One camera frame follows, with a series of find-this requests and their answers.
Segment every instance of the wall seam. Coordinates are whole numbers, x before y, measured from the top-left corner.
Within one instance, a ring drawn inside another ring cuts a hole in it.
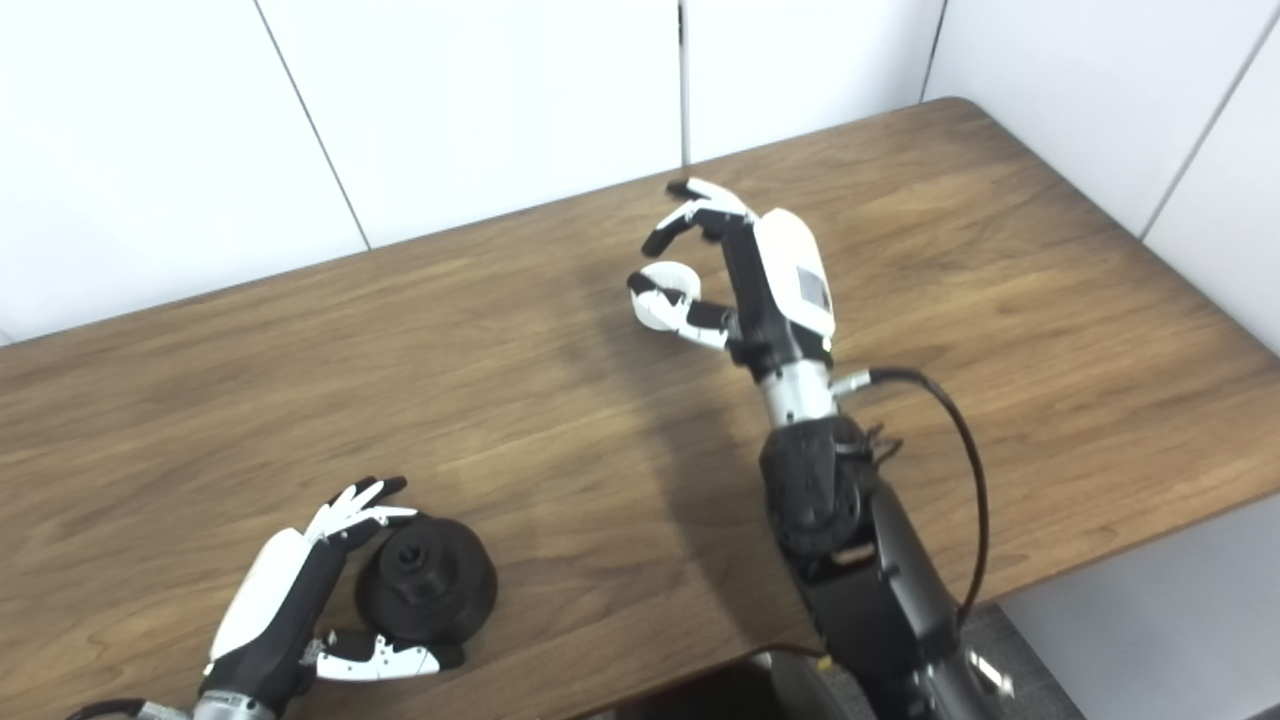
[[[1226,106],[1231,101],[1231,97],[1235,96],[1235,90],[1240,86],[1240,81],[1243,81],[1244,76],[1248,74],[1249,68],[1253,67],[1253,60],[1258,58],[1258,53],[1262,51],[1262,46],[1266,45],[1267,38],[1271,37],[1271,32],[1276,27],[1276,20],[1280,20],[1280,3],[1276,3],[1276,6],[1272,8],[1271,18],[1267,19],[1265,27],[1262,28],[1262,35],[1258,36],[1258,40],[1253,44],[1253,47],[1249,50],[1248,56],[1244,58],[1244,63],[1240,64],[1240,69],[1236,70],[1235,77],[1231,78],[1231,85],[1229,85],[1226,92],[1222,94],[1222,100],[1220,100],[1217,106],[1213,108],[1213,113],[1210,115],[1208,122],[1204,124],[1204,129],[1201,131],[1199,137],[1197,137],[1196,142],[1192,143],[1190,152],[1187,154],[1187,158],[1183,160],[1183,164],[1178,168],[1178,172],[1174,173],[1172,179],[1169,181],[1169,187],[1165,188],[1165,192],[1164,195],[1161,195],[1160,201],[1156,202],[1156,208],[1151,211],[1151,217],[1147,218],[1147,223],[1143,225],[1142,232],[1138,233],[1139,242],[1147,242],[1147,233],[1149,233],[1151,228],[1155,227],[1156,219],[1160,218],[1160,214],[1165,211],[1165,205],[1169,204],[1169,200],[1174,196],[1174,192],[1178,191],[1178,186],[1181,184],[1183,177],[1187,174],[1187,170],[1190,169],[1192,163],[1196,161],[1196,156],[1199,155],[1201,147],[1204,146],[1204,141],[1208,138],[1208,135],[1213,132],[1213,126],[1217,124],[1219,118],[1222,117],[1222,111],[1226,110]]]
[[[938,40],[942,38],[942,20],[947,18],[948,1],[942,0],[942,10],[938,12],[938,28],[933,31],[933,46],[929,47],[929,64],[924,67],[924,79],[920,82],[920,102],[924,102],[924,95],[929,90],[929,76],[933,74],[933,59],[938,55]]]
[[[365,234],[365,227],[360,224],[360,217],[356,215],[356,208],[351,204],[347,188],[342,184],[342,178],[338,177],[338,168],[333,165],[333,158],[329,156],[329,149],[324,146],[324,140],[320,138],[320,131],[316,128],[316,122],[311,118],[311,110],[307,108],[306,100],[302,99],[302,92],[298,90],[297,81],[293,79],[293,70],[291,70],[289,64],[284,61],[284,53],[280,51],[280,44],[275,41],[275,33],[271,32],[271,26],[266,22],[266,14],[262,12],[262,5],[259,0],[253,0],[253,6],[257,8],[257,17],[262,19],[262,27],[266,29],[266,36],[271,40],[271,47],[275,47],[275,56],[280,59],[280,67],[284,68],[284,76],[289,78],[289,86],[293,87],[293,95],[297,96],[298,105],[302,106],[302,114],[307,117],[307,124],[311,126],[311,133],[316,137],[316,145],[320,146],[324,161],[329,165],[329,173],[333,174],[333,181],[338,183],[338,192],[342,193],[342,201],[347,204],[347,211],[351,213],[351,219],[356,223],[356,229],[360,231],[360,240],[365,243],[365,250],[372,250],[374,246],[369,242],[369,236]]]
[[[685,0],[676,0],[676,22],[680,31],[680,167],[687,168],[692,160],[692,142],[689,136],[689,8]]]

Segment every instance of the hole in black object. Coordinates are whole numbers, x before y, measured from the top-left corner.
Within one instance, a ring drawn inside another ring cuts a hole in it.
[[[425,553],[421,547],[416,544],[406,544],[401,548],[397,559],[399,559],[399,561],[404,565],[420,565],[424,555]]]

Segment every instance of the wood grain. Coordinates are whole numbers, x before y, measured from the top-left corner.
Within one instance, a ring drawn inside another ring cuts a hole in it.
[[[1280,363],[973,105],[694,172],[809,222],[837,370],[918,365],[970,418],[987,597],[1280,489]],[[297,716],[566,717],[817,648],[764,525],[748,374],[631,316],[664,179],[0,350],[5,716],[189,705],[259,546],[365,474],[479,532],[498,609],[463,670],[320,687]],[[671,255],[728,300],[717,250]],[[886,475],[963,589],[946,416],[910,391],[851,410],[908,439]],[[352,619],[343,585],[330,620]]]

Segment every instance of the black cable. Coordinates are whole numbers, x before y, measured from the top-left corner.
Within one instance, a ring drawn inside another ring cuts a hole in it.
[[[969,619],[969,612],[973,610],[974,602],[978,600],[978,593],[982,591],[982,579],[987,574],[987,553],[991,546],[991,510],[987,502],[987,474],[982,469],[982,457],[978,456],[978,443],[974,442],[969,424],[965,423],[964,415],[960,414],[960,409],[956,407],[951,396],[942,389],[942,386],[931,380],[924,373],[911,368],[872,368],[868,370],[868,374],[870,375],[872,384],[902,382],[928,391],[946,409],[947,415],[951,416],[951,421],[955,423],[956,430],[960,433],[960,441],[964,442],[965,455],[969,456],[969,465],[973,466],[974,491],[978,501],[978,557],[973,564],[973,579],[969,580],[969,592],[965,593],[960,609],[956,610],[956,626],[963,628],[965,620]]]
[[[137,717],[146,703],[147,701],[141,697],[104,700],[86,705],[68,716],[67,720],[88,720],[90,717],[99,717],[101,715],[128,715],[129,717]]]

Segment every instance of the black knob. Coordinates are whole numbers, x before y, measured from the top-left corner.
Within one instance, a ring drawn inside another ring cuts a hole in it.
[[[360,574],[356,607],[397,641],[458,644],[489,619],[498,573],[456,520],[420,516],[387,539]]]

